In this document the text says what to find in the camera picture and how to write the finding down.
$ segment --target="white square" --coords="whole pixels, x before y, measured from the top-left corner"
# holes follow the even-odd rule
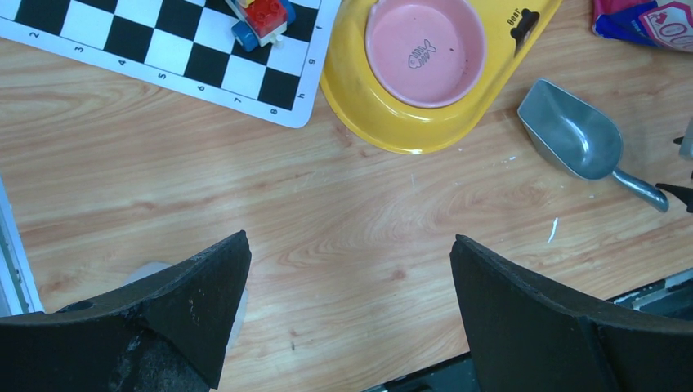
[[[231,53],[235,42],[231,27],[236,22],[238,20],[232,16],[210,8],[203,8],[194,41],[224,53]]]
[[[0,2],[0,17],[14,20],[20,9],[21,0],[2,0]]]
[[[186,72],[192,49],[192,41],[155,29],[145,64],[182,75]]]
[[[163,0],[118,0],[115,15],[140,25],[156,26]]]
[[[81,2],[71,2],[60,36],[103,50],[113,14]]]
[[[256,100],[257,96],[260,95],[265,70],[265,65],[232,56],[226,66],[226,74],[221,88]]]
[[[320,7],[320,0],[291,0],[291,2],[299,6],[315,8],[316,10]]]
[[[308,42],[283,37],[281,44],[272,47],[267,66],[287,74],[301,76],[307,52]]]

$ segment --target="wooden table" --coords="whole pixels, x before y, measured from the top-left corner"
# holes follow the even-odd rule
[[[455,234],[601,298],[693,267],[682,204],[567,176],[516,117],[551,78],[622,127],[625,170],[691,184],[672,139],[693,57],[593,36],[590,3],[564,2],[479,126],[423,156],[364,143],[321,94],[292,130],[1,41],[0,172],[44,305],[246,229],[248,313],[221,390],[356,391],[468,350]]]

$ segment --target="packaging bag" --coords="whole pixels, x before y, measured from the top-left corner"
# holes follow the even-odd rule
[[[693,0],[594,0],[594,33],[693,53]]]

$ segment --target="yellow pet bowl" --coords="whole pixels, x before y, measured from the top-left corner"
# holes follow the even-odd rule
[[[487,39],[481,79],[461,100],[436,109],[407,105],[376,79],[366,55],[369,13],[377,0],[344,0],[333,27],[323,93],[335,114],[370,144],[400,154],[432,153],[453,145],[479,122],[515,71],[561,0],[469,1]]]

